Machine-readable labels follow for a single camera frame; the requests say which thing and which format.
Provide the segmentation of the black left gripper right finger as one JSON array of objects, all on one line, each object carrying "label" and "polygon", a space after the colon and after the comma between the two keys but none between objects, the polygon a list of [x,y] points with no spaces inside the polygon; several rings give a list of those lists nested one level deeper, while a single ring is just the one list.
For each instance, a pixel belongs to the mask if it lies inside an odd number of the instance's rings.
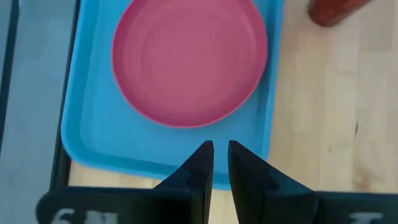
[{"label": "black left gripper right finger", "polygon": [[230,141],[228,170],[240,223],[397,224],[396,194],[314,191]]}]

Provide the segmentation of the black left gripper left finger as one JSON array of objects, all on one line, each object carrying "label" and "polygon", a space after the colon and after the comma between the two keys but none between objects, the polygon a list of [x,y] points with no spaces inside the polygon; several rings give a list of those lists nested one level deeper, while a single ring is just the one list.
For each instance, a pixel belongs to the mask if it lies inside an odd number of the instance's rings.
[{"label": "black left gripper left finger", "polygon": [[214,147],[201,146],[152,189],[65,187],[46,193],[35,214],[39,223],[208,223]]}]

